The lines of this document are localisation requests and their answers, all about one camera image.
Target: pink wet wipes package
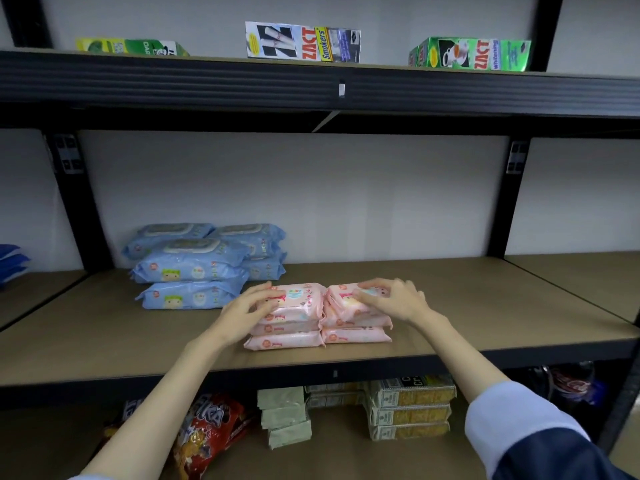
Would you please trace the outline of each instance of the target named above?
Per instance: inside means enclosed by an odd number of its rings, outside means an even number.
[[[300,331],[284,335],[258,335],[244,343],[249,350],[295,349],[324,345],[320,331]]]
[[[391,342],[382,327],[363,326],[356,328],[323,328],[322,339],[325,344],[366,344],[372,342]]]
[[[278,300],[280,305],[271,314],[261,319],[261,325],[294,322],[302,323],[309,320],[320,320],[323,314],[323,302],[326,288],[318,283],[304,283],[300,285],[274,286],[272,290],[282,290],[277,298],[267,298],[267,301]]]
[[[324,301],[324,318],[320,320],[320,325],[322,325],[323,328],[354,328],[357,326],[394,327],[391,318],[383,314],[359,314],[350,320],[343,320],[328,300]]]
[[[251,335],[283,335],[285,333],[297,333],[299,331],[318,331],[320,322],[318,320],[308,320],[306,322],[282,322],[269,323],[267,325],[258,323],[249,332]]]
[[[329,303],[331,303],[333,309],[342,320],[351,320],[354,316],[360,314],[379,314],[377,310],[359,302],[353,296],[353,291],[357,289],[373,296],[389,297],[389,291],[383,288],[371,288],[369,290],[364,290],[359,288],[357,283],[329,286],[329,290],[326,294],[327,300],[329,300]]]

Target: navy blue sleeve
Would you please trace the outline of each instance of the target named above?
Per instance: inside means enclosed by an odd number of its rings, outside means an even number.
[[[631,480],[603,451],[571,429],[529,435],[502,456],[493,480]]]

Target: white toothpaste box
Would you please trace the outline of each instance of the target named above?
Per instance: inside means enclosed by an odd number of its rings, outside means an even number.
[[[246,53],[261,59],[360,62],[360,31],[245,22]]]

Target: yellow oval label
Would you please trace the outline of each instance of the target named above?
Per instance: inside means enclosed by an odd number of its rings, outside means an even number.
[[[429,50],[429,65],[431,65],[431,67],[438,65],[438,51],[435,47],[431,47]]]
[[[249,50],[253,55],[260,55],[260,44],[258,44],[258,37],[255,34],[249,34]]]

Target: forearm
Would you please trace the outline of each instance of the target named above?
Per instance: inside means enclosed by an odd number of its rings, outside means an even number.
[[[189,343],[178,361],[86,466],[84,474],[113,480],[160,476],[180,425],[202,381],[224,347],[222,341]]]
[[[509,380],[443,315],[429,311],[418,321],[417,327],[444,362],[469,403],[489,387]]]

